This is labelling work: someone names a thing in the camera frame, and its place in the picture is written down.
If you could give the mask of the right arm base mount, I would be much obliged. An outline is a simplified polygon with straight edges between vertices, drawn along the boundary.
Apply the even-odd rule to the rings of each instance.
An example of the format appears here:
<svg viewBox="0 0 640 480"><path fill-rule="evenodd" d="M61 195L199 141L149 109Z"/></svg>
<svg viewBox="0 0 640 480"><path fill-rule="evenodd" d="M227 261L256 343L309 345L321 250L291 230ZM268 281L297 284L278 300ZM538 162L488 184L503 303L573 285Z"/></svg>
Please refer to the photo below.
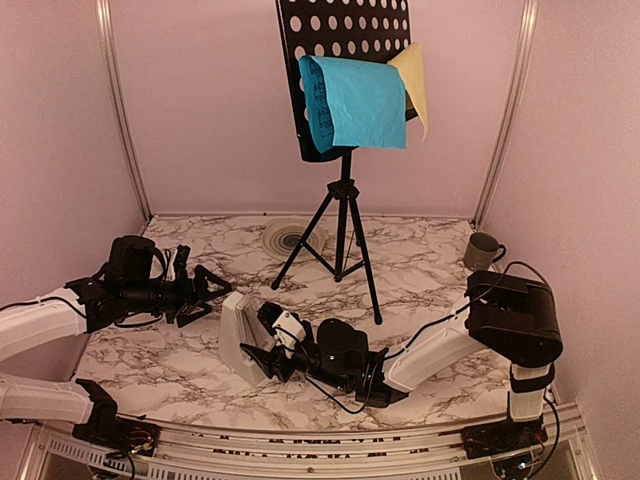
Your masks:
<svg viewBox="0 0 640 480"><path fill-rule="evenodd" d="M477 459L540 445L548 440L542 420L497 422L468 426L461 431L467 458Z"/></svg>

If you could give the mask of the white metronome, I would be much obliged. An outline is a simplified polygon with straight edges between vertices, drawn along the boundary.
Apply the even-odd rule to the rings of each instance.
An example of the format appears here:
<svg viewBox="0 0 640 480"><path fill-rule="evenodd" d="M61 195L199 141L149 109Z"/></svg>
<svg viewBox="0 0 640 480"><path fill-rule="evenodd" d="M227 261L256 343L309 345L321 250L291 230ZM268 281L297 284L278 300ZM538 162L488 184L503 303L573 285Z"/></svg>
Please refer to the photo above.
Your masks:
<svg viewBox="0 0 640 480"><path fill-rule="evenodd" d="M258 320L260 305L250 294L233 292L222 304L219 354L223 364L247 383L255 386L266 379L258 364L241 348L248 344L270 351L275 345L272 334Z"/></svg>

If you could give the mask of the black music stand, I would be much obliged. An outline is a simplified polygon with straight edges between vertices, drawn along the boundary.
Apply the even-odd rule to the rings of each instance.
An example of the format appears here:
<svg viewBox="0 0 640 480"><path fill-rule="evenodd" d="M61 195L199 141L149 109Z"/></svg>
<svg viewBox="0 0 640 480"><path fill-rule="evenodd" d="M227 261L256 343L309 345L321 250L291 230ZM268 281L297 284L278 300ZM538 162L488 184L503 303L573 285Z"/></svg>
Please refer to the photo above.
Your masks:
<svg viewBox="0 0 640 480"><path fill-rule="evenodd" d="M279 30L296 135L303 161L338 160L341 174L301 234L271 287L278 289L332 201L338 203L336 254L325 268L335 281L364 270L374 312L382 322L373 270L351 176L358 147L403 149L406 123L417 117L391 60L411 44L405 1L279 1Z"/></svg>

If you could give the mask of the blue sheet music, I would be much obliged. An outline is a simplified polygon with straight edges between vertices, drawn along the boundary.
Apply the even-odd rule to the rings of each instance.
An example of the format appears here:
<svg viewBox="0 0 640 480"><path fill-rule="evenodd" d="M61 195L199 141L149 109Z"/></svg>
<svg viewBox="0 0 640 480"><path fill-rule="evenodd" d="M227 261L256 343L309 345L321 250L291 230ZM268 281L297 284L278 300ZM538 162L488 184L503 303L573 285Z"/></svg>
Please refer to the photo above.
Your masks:
<svg viewBox="0 0 640 480"><path fill-rule="evenodd" d="M395 67L310 55L298 64L318 152L406 147L405 86Z"/></svg>

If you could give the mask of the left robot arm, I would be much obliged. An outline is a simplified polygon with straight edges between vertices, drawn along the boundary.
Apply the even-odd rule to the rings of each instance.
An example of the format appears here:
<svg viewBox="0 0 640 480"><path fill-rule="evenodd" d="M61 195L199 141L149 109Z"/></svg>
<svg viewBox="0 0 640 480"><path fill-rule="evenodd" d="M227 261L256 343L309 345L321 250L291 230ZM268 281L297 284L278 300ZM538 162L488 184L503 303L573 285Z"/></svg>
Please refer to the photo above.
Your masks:
<svg viewBox="0 0 640 480"><path fill-rule="evenodd" d="M1 357L60 338L90 334L109 326L128 327L128 318L149 314L178 327L206 316L213 300L232 286L198 265L187 271L190 249L167 255L141 236L115 239L99 271L66 283L33 300L1 309ZM86 424L106 445L125 438L118 407L95 382L53 382L2 374L1 417L11 421L60 420Z"/></svg>

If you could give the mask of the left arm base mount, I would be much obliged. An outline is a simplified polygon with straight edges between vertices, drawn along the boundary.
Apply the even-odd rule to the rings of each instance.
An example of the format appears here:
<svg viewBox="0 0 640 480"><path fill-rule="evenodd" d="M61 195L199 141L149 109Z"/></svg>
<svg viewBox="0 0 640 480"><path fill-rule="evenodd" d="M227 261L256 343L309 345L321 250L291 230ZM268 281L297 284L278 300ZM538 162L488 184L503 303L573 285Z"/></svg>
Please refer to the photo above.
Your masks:
<svg viewBox="0 0 640 480"><path fill-rule="evenodd" d="M95 381L77 379L93 403L89 419L73 427L74 438L130 454L152 456L160 427L141 420L118 416L116 401Z"/></svg>

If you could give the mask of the yellow sheet music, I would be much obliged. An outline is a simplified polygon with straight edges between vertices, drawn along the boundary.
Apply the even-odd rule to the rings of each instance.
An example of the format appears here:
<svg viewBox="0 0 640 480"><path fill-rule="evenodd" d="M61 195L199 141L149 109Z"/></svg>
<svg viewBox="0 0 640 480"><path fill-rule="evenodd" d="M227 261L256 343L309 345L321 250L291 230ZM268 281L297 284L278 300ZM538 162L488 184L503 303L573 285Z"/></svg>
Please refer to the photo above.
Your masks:
<svg viewBox="0 0 640 480"><path fill-rule="evenodd" d="M425 141L429 123L422 46L419 43L409 44L387 64L398 70L404 82L411 106L422 123L422 141Z"/></svg>

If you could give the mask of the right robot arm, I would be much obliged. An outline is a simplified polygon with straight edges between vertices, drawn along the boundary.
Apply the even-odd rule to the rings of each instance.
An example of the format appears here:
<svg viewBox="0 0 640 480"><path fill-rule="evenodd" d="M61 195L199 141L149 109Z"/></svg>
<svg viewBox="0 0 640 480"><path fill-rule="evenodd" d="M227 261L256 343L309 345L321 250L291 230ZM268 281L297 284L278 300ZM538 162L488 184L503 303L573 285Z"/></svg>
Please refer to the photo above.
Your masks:
<svg viewBox="0 0 640 480"><path fill-rule="evenodd" d="M373 351L365 332L329 318L318 327L280 305L257 312L274 339L270 349L246 343L240 349L268 378L288 381L300 372L318 390L333 387L353 395L361 408L386 408L464 357L489 349L510 363L508 414L495 430L506 448L534 431L544 409L555 361L563 352L549 283L479 270L467 278L463 296L445 317L423 325L398 351Z"/></svg>

